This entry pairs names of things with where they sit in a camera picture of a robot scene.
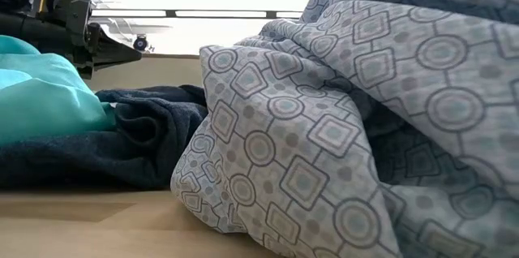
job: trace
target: tan table surface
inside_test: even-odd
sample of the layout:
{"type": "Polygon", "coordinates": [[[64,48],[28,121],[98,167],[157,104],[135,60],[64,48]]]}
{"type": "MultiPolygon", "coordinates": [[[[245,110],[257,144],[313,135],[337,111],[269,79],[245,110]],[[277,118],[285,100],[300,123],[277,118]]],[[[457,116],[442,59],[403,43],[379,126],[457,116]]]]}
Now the tan table surface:
{"type": "Polygon", "coordinates": [[[218,234],[169,191],[0,192],[1,258],[270,258],[218,234]]]}

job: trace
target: geometric pattern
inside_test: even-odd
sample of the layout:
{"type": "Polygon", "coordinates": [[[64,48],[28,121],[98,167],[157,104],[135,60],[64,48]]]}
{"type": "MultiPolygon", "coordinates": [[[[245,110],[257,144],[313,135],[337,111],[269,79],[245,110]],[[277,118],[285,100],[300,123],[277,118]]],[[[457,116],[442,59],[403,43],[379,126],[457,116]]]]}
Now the geometric pattern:
{"type": "Polygon", "coordinates": [[[519,0],[310,0],[200,50],[171,189],[283,256],[517,258],[518,38],[519,0]]]}

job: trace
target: dark blue fabric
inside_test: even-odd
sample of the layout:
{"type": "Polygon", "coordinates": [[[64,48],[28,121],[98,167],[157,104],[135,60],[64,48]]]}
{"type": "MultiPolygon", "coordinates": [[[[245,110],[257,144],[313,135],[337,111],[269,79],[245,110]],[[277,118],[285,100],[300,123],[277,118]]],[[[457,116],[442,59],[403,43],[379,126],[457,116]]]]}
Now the dark blue fabric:
{"type": "Polygon", "coordinates": [[[163,188],[207,115],[204,90],[194,86],[109,90],[117,103],[115,131],[42,137],[0,148],[0,187],[60,179],[115,179],[140,189],[163,188]]]}

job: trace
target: wrinkled fabric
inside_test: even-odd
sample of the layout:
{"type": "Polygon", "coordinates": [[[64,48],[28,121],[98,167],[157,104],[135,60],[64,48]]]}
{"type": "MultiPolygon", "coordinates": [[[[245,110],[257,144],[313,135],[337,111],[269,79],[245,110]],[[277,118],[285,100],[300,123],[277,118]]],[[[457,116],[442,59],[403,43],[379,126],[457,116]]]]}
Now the wrinkled fabric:
{"type": "Polygon", "coordinates": [[[0,107],[0,145],[114,128],[111,107],[99,101],[70,62],[1,35],[0,107]]]}
{"type": "Polygon", "coordinates": [[[115,105],[114,131],[41,137],[0,147],[0,187],[96,183],[110,179],[141,189],[164,188],[195,129],[207,115],[204,90],[193,86],[100,91],[115,105]]]}
{"type": "Polygon", "coordinates": [[[295,257],[517,257],[519,0],[310,0],[201,49],[172,191],[295,257]]]}

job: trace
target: turquoise cloth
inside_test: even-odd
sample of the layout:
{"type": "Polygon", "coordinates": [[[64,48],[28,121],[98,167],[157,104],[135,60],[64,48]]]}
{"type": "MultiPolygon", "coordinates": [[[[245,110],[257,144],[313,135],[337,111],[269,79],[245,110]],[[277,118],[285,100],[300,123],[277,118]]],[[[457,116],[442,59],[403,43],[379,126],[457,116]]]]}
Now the turquoise cloth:
{"type": "Polygon", "coordinates": [[[0,144],[112,128],[112,108],[99,101],[70,62],[0,36],[0,144]]]}

